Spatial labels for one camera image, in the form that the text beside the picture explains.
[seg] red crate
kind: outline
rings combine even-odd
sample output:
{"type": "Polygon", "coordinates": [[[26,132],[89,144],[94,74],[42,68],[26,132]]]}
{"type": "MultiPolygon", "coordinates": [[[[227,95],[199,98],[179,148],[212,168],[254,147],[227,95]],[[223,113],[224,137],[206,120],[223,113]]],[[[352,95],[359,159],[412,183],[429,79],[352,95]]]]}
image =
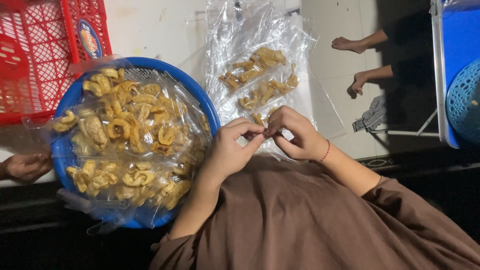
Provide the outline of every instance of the red crate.
{"type": "Polygon", "coordinates": [[[0,124],[53,115],[69,65],[111,55],[106,25],[102,0],[0,0],[0,124]]]}

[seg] logo sticker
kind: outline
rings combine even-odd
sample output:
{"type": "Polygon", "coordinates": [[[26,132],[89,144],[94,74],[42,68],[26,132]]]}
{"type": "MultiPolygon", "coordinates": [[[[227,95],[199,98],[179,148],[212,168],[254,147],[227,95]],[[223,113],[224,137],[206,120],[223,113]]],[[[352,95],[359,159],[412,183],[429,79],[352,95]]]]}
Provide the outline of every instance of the logo sticker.
{"type": "Polygon", "coordinates": [[[88,56],[92,59],[102,57],[102,46],[92,26],[86,20],[80,19],[77,30],[88,56]]]}

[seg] dark floor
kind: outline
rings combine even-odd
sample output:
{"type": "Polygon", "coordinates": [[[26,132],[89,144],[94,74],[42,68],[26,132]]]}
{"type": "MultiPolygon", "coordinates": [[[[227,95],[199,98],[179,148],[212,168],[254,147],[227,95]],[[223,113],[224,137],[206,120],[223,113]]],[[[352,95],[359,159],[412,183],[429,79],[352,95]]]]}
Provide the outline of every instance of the dark floor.
{"type": "MultiPolygon", "coordinates": [[[[445,169],[422,176],[400,175],[399,181],[441,208],[480,241],[479,173],[480,168],[454,172],[445,169]]],[[[0,190],[0,269],[147,268],[153,257],[149,247],[160,240],[167,228],[118,229],[107,235],[89,236],[85,230],[96,221],[63,208],[54,196],[44,198],[45,194],[55,194],[58,185],[0,190]],[[37,204],[22,205],[25,199],[37,204]]]]}

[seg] perforated plastic basket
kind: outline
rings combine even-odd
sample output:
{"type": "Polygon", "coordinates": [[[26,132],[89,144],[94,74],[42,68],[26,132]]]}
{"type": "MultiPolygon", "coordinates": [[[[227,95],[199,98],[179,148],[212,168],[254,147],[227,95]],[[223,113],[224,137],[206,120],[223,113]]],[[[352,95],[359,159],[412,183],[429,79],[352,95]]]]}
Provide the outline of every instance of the perforated plastic basket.
{"type": "Polygon", "coordinates": [[[53,115],[68,66],[111,55],[106,25],[103,0],[0,0],[0,124],[53,115]]]}
{"type": "MultiPolygon", "coordinates": [[[[193,96],[199,101],[202,109],[204,110],[208,123],[210,124],[210,130],[212,131],[212,135],[215,136],[217,129],[220,127],[220,120],[218,115],[215,111],[215,108],[210,101],[207,94],[204,90],[193,80],[190,76],[186,73],[181,71],[180,69],[167,64],[165,62],[150,59],[150,58],[143,58],[143,57],[127,57],[128,61],[130,61],[135,68],[137,68],[141,73],[143,73],[147,78],[152,75],[152,70],[157,70],[159,72],[168,72],[172,75],[175,79],[177,79],[180,83],[182,83],[187,90],[189,90],[193,96]]],[[[55,117],[62,116],[62,112],[65,109],[75,106],[80,103],[82,97],[82,75],[78,78],[72,86],[67,90],[63,98],[61,99],[58,110],[55,113],[55,117]]],[[[76,164],[76,157],[72,150],[72,143],[69,138],[63,137],[52,144],[52,154],[57,157],[66,157],[66,158],[55,158],[53,159],[53,164],[55,166],[55,170],[60,178],[60,181],[65,186],[68,191],[75,192],[76,187],[73,184],[73,181],[67,176],[65,173],[65,169],[68,166],[77,165],[76,164]]],[[[162,226],[172,220],[174,218],[174,213],[176,213],[175,209],[167,212],[166,215],[161,217],[155,224],[155,227],[162,226]]],[[[107,221],[111,219],[111,217],[97,217],[102,219],[103,221],[107,221]]],[[[132,220],[131,222],[124,225],[127,228],[145,228],[137,221],[132,220]]]]}
{"type": "Polygon", "coordinates": [[[446,99],[448,120],[465,140],[480,145],[480,59],[462,68],[446,99]]]}

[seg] light blue basket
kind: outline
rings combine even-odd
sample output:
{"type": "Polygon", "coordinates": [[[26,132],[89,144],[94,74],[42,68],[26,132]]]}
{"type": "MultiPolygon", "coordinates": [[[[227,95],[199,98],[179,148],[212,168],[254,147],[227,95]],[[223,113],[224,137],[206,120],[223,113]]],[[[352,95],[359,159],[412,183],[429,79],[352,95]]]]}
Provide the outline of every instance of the light blue basket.
{"type": "Polygon", "coordinates": [[[448,120],[465,140],[480,145],[480,59],[462,68],[448,89],[448,120]]]}
{"type": "MultiPolygon", "coordinates": [[[[127,57],[126,58],[129,62],[131,62],[135,68],[137,68],[141,73],[146,75],[147,77],[152,75],[152,70],[157,70],[159,72],[168,72],[172,77],[177,79],[180,83],[182,83],[190,93],[198,100],[200,106],[204,110],[208,123],[210,124],[210,129],[212,131],[212,136],[215,136],[217,129],[220,127],[220,120],[218,115],[215,111],[215,108],[212,104],[212,101],[208,98],[207,94],[204,90],[196,83],[190,76],[186,73],[181,71],[180,69],[167,64],[165,62],[151,59],[151,58],[143,58],[143,57],[127,57]]],[[[57,111],[55,112],[55,117],[62,116],[63,112],[71,107],[79,104],[82,98],[82,82],[83,78],[86,75],[82,75],[78,78],[72,86],[70,86],[65,92],[65,95],[61,99],[57,111]]],[[[65,169],[68,166],[77,165],[76,157],[72,150],[72,143],[68,137],[62,137],[59,140],[55,141],[52,144],[52,155],[56,157],[62,158],[54,158],[53,164],[55,166],[55,171],[57,172],[61,183],[65,186],[65,189],[71,192],[75,192],[77,189],[73,184],[72,179],[67,176],[65,169]]],[[[156,223],[155,227],[162,226],[172,220],[174,218],[175,213],[177,213],[175,209],[168,211],[163,217],[159,218],[156,223]]],[[[108,221],[112,219],[112,217],[97,217],[103,221],[108,221]]],[[[146,226],[142,226],[136,220],[132,220],[129,223],[125,224],[124,227],[127,228],[147,228],[146,226]]]]}

